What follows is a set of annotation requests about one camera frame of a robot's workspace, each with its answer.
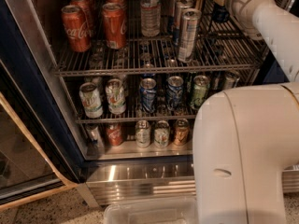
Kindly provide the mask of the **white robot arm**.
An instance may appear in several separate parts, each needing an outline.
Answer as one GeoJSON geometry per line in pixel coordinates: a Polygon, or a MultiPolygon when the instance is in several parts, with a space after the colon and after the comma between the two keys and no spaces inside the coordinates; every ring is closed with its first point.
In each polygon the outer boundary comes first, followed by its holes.
{"type": "Polygon", "coordinates": [[[286,224],[283,171],[299,160],[299,20],[274,0],[225,0],[287,77],[209,97],[193,130],[199,224],[286,224]]]}

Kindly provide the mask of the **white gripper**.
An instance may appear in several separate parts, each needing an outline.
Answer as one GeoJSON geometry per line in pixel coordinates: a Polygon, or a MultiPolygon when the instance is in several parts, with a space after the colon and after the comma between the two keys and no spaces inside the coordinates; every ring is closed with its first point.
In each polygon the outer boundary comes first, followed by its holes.
{"type": "Polygon", "coordinates": [[[262,3],[274,5],[274,0],[213,0],[216,4],[226,9],[238,20],[244,32],[252,40],[262,40],[261,33],[255,28],[252,16],[255,8],[262,3]]]}

